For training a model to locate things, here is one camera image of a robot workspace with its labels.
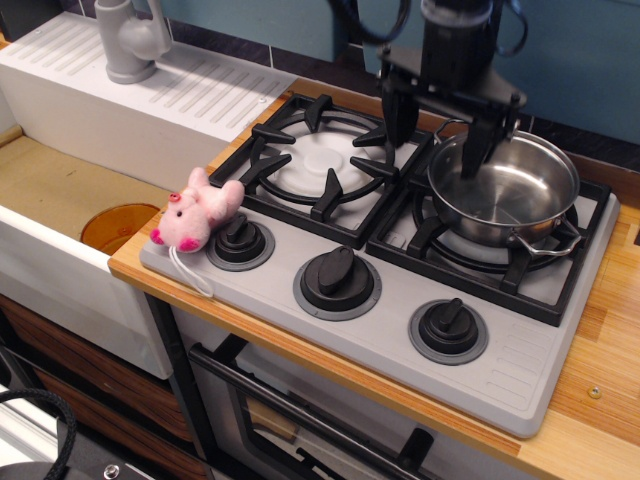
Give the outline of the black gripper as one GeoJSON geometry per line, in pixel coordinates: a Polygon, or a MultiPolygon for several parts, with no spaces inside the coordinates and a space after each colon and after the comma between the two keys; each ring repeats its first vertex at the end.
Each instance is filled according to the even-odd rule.
{"type": "Polygon", "coordinates": [[[528,22],[517,1],[423,1],[420,47],[383,44],[381,99],[389,143],[398,148],[414,133],[419,108],[465,120],[469,126],[462,153],[462,179],[476,177],[496,148],[511,140],[517,110],[526,95],[493,67],[496,55],[512,57],[528,37],[528,22]],[[498,45],[503,9],[519,20],[521,37],[498,45]]]}

